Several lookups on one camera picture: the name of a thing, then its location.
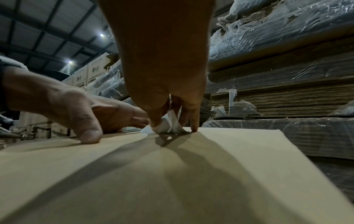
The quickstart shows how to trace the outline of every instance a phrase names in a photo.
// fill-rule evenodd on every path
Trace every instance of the tissue paper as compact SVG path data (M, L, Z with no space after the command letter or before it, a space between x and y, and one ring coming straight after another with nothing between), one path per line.
M187 133L186 130L178 123L178 119L173 110L170 110L162 117L161 123L152 128L150 125L146 126L140 133L157 133L157 134L181 134Z

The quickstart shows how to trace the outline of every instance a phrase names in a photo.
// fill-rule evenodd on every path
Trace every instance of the metal roof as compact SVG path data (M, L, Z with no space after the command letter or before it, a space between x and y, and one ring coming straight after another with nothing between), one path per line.
M79 69L117 47L92 0L1 0L0 52L50 76L68 61Z

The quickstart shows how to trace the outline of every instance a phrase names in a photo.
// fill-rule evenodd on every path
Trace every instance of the cardboard sheet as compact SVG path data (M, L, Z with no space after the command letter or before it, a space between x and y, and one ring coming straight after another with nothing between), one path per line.
M0 224L354 223L351 203L277 130L15 145L0 152L0 191Z

